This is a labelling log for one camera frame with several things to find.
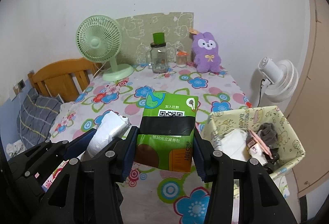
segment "light bulb illustration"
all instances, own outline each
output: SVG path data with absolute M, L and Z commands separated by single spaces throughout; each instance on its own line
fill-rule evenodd
M 186 105 L 189 106 L 193 112 L 195 112 L 195 100 L 193 98 L 188 98 L 186 100 Z

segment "plush toy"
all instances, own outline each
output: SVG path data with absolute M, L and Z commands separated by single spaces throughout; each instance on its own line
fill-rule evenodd
M 194 52 L 194 63 L 199 73 L 220 72 L 221 58 L 218 55 L 218 44 L 209 32 L 199 33 L 194 30 L 192 50 Z

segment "fan base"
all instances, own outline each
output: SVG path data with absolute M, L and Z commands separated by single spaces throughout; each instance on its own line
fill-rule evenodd
M 103 73 L 103 80 L 108 82 L 118 81 L 128 77 L 133 72 L 134 72 L 134 68 L 132 68 L 129 64 L 119 64 L 118 71 L 116 72 L 113 72 L 111 68 L 106 70 Z

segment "headboard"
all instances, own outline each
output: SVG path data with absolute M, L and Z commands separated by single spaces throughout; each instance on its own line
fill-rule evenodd
M 94 75 L 96 69 L 95 63 L 85 58 L 65 59 L 43 67 L 36 74 L 29 73 L 28 77 L 38 93 L 53 97 L 60 94 L 65 102 L 69 102 L 75 101 L 79 96 L 72 74 L 76 76 L 83 91 L 90 83 L 87 70 L 91 70 Z

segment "green fan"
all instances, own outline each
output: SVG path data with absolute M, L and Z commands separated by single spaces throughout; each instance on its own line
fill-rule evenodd
M 129 64 L 117 64 L 122 35 L 119 24 L 107 16 L 96 15 L 85 19 L 76 34 L 77 47 L 87 60 L 95 63 L 110 61 L 111 68 L 104 71 L 104 81 L 117 81 L 131 75 Z

